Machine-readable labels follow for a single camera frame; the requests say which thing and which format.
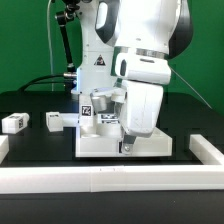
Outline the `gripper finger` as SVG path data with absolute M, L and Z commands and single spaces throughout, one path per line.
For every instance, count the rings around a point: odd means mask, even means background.
M 133 146 L 136 137 L 128 134 L 124 134 L 121 146 L 121 152 L 125 155 L 130 155 L 133 152 Z

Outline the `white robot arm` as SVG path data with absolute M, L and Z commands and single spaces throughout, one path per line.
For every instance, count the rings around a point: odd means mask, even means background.
M 172 154 L 156 127 L 168 60 L 191 41 L 187 0 L 63 0 L 81 22 L 83 60 L 68 63 L 79 95 L 78 157 Z

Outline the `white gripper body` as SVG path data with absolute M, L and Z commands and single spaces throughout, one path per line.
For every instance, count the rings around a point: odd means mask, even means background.
M 128 135 L 150 137 L 163 99 L 163 85 L 170 82 L 171 69 L 165 59 L 119 53 L 115 73 L 125 91 L 119 121 Z

